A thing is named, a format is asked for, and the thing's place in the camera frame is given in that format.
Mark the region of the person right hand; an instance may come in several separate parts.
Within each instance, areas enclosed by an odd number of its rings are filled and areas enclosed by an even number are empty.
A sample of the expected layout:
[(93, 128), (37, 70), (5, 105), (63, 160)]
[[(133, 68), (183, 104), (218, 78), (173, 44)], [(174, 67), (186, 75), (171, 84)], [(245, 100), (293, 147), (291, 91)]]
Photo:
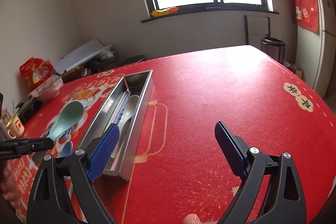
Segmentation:
[(189, 214), (184, 217), (182, 224), (217, 224), (217, 221), (202, 222), (197, 214)]

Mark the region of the person left hand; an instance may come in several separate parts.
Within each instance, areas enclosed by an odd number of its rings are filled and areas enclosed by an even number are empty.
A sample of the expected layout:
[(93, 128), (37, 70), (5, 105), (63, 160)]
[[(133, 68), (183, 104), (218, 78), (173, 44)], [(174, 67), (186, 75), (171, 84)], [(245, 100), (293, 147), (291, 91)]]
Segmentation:
[(4, 161), (1, 168), (1, 193), (6, 202), (14, 209), (21, 207), (21, 194), (12, 173), (12, 161)]

